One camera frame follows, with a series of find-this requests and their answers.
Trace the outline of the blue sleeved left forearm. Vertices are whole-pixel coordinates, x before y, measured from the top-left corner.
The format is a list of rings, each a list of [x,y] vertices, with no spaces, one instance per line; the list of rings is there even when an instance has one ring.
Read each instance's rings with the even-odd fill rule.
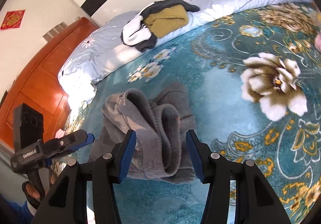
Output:
[[[31,223],[37,210],[33,207],[33,197],[29,194],[25,196],[27,200],[20,206],[1,195],[1,223]]]

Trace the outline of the left hand with glove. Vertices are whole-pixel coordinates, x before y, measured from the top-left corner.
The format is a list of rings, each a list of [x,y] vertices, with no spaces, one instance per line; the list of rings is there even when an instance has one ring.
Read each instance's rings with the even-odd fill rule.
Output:
[[[41,203],[40,193],[30,181],[22,184],[22,191],[27,199],[27,208],[34,216]]]

